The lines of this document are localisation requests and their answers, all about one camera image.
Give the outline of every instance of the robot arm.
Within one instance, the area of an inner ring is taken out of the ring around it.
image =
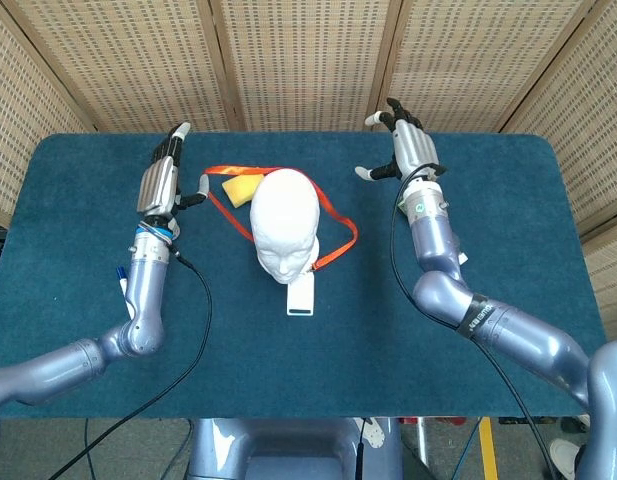
[[[102,375],[115,360],[149,355],[161,346],[161,299],[169,246],[179,231],[173,215],[182,200],[186,208],[201,203],[208,195],[208,182],[202,177],[199,192],[178,198],[179,157],[189,129],[190,124],[183,123],[168,134],[155,149],[154,163],[142,178],[137,210],[144,218],[130,248],[132,263],[126,291],[131,319],[98,339],[82,339],[27,362],[0,368],[0,406],[13,400],[26,405],[47,402]]]
[[[388,127],[395,145],[393,161],[374,170],[357,167],[355,172],[364,180],[394,176],[409,182],[403,198],[417,260],[424,270],[413,291],[417,307],[568,392],[591,420],[577,479],[617,480],[617,341],[589,359],[565,332],[469,289],[461,276],[447,204],[434,182],[436,169],[424,167],[439,164],[432,139],[398,101],[388,103],[394,116],[377,112],[366,125]]]

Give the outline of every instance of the yellow sponge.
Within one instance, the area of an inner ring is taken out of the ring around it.
[[[262,174],[259,175],[239,175],[230,180],[226,180],[221,184],[232,206],[235,208],[241,207],[244,203],[252,200],[255,190],[259,183],[264,179]]]

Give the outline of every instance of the black band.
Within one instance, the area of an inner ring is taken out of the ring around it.
[[[170,231],[168,228],[168,219],[166,217],[162,217],[161,215],[147,215],[144,217],[144,222],[146,222],[151,227],[155,228],[165,228]]]
[[[486,297],[475,293],[472,296],[466,315],[459,324],[459,327],[457,327],[457,333],[466,338],[472,338],[477,329],[488,320],[488,317],[490,317],[494,311],[495,307],[488,303]]]

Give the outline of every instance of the orange lanyard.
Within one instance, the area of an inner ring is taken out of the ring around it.
[[[204,173],[207,173],[209,175],[267,175],[271,172],[274,172],[275,170],[279,170],[282,168],[286,167],[242,167],[239,165],[216,165],[214,167],[207,168]],[[299,173],[306,175],[304,172],[296,168],[293,168],[291,170],[296,170]],[[326,212],[328,212],[328,214],[332,218],[337,220],[339,223],[346,225],[352,232],[352,239],[348,243],[330,252],[328,255],[324,255],[323,257],[317,259],[315,263],[313,263],[312,270],[317,271],[320,268],[323,268],[329,263],[335,261],[337,258],[341,257],[344,253],[350,250],[355,244],[355,242],[357,242],[359,231],[357,230],[357,225],[355,225],[355,222],[353,222],[347,217],[344,217],[343,215],[339,214],[337,210],[335,210],[335,207],[333,207],[326,194],[321,190],[321,188],[319,188],[319,185],[313,182],[312,179],[307,175],[306,177],[310,180],[310,183],[312,183],[312,186],[315,188],[317,192],[317,197],[319,198],[319,203],[322,207],[324,207],[324,210],[326,210]],[[212,193],[209,193],[208,198],[210,198],[212,203],[219,209],[223,216],[226,217],[228,221],[233,224],[233,226],[237,229],[239,233],[241,233],[251,242],[254,242],[252,233],[250,233],[241,223],[239,223],[239,220],[237,220],[235,216],[221,204],[217,197],[215,197]]]

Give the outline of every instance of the blue table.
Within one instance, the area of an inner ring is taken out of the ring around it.
[[[115,267],[139,220],[141,174],[162,135],[55,135],[30,163],[0,263],[0,366],[21,362],[125,321]],[[467,282],[566,330],[589,354],[604,340],[558,165],[526,135],[436,134],[455,233],[469,257]],[[475,347],[434,325],[402,296],[388,241],[397,181],[367,183],[355,165],[392,153],[375,133],[191,134],[181,184],[195,190],[216,164],[285,165],[307,172],[358,225],[358,244],[316,274],[314,317],[287,317],[285,289],[259,266],[253,246],[207,202],[179,215],[182,253],[207,277],[215,318],[204,358],[155,417],[520,416]],[[211,188],[224,202],[220,182]],[[236,214],[248,223],[248,207]],[[420,275],[405,218],[397,256],[406,283]],[[322,252],[349,232],[322,215]],[[169,267],[167,338],[153,357],[37,408],[2,415],[117,417],[152,397],[194,357],[206,313],[196,278]],[[567,394],[503,360],[533,415],[567,415]]]

